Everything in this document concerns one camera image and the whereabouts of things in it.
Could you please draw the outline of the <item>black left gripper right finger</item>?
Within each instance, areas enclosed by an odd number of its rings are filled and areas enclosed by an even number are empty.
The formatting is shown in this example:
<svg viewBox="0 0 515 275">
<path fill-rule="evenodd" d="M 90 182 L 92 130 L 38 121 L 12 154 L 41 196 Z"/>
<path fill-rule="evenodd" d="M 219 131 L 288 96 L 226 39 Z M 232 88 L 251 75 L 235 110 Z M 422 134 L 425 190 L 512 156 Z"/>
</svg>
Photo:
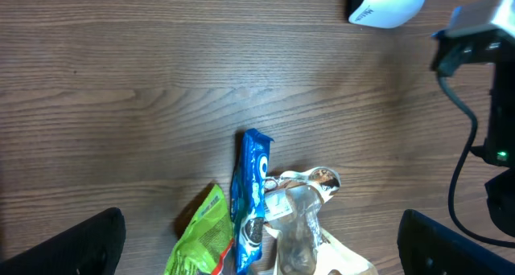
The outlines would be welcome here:
<svg viewBox="0 0 515 275">
<path fill-rule="evenodd" d="M 398 251 L 405 275 L 514 275 L 514 263 L 413 209 L 403 213 Z"/>
</svg>

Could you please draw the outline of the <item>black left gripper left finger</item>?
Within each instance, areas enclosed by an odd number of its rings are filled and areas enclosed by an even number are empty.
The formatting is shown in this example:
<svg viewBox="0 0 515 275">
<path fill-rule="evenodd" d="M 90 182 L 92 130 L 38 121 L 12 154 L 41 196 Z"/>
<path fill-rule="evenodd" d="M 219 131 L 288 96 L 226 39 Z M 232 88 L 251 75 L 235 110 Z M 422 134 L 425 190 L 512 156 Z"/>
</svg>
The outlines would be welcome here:
<svg viewBox="0 0 515 275">
<path fill-rule="evenodd" d="M 1 263 L 8 275 L 111 275 L 126 240 L 122 211 L 108 208 Z"/>
</svg>

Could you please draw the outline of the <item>green snack bag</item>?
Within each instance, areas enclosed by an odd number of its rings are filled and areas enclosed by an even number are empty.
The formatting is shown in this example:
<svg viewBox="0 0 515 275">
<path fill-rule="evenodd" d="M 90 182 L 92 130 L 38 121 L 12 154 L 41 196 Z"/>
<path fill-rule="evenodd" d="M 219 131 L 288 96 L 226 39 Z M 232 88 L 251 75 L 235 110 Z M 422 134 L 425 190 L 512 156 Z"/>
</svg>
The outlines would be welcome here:
<svg viewBox="0 0 515 275">
<path fill-rule="evenodd" d="M 234 274 L 233 224 L 224 192 L 213 184 L 172 249 L 165 275 Z"/>
</svg>

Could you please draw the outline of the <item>beige brown snack bag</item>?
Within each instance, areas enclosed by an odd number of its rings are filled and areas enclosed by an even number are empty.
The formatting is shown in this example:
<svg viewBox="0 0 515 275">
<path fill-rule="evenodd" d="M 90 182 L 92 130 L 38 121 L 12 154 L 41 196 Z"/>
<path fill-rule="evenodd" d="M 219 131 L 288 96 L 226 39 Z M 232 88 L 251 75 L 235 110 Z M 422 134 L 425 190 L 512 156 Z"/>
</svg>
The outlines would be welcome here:
<svg viewBox="0 0 515 275">
<path fill-rule="evenodd" d="M 264 229 L 276 239 L 277 275 L 377 275 L 376 267 L 320 226 L 318 213 L 340 189 L 325 166 L 265 178 Z"/>
</svg>

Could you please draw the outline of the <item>blue Oreo cookie pack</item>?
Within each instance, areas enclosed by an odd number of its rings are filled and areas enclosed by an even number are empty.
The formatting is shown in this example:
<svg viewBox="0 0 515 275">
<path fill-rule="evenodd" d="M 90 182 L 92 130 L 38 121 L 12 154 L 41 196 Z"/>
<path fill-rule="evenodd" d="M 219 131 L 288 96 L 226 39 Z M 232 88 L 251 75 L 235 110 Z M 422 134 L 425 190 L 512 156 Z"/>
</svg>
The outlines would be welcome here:
<svg viewBox="0 0 515 275">
<path fill-rule="evenodd" d="M 264 182 L 268 171 L 271 137 L 256 129 L 241 138 L 231 185 L 231 220 L 234 230 L 235 266 L 247 274 L 262 256 L 262 229 L 265 223 Z"/>
</svg>

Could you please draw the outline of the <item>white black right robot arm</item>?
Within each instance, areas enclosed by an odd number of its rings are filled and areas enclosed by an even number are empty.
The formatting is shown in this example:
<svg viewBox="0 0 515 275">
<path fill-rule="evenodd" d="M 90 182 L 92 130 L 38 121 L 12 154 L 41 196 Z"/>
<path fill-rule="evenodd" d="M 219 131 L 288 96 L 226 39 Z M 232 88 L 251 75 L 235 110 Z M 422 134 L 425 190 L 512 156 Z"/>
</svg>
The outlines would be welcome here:
<svg viewBox="0 0 515 275">
<path fill-rule="evenodd" d="M 492 222 L 514 236 L 514 63 L 495 65 L 488 133 L 482 146 L 472 153 L 487 164 L 506 170 L 485 183 L 487 206 Z"/>
</svg>

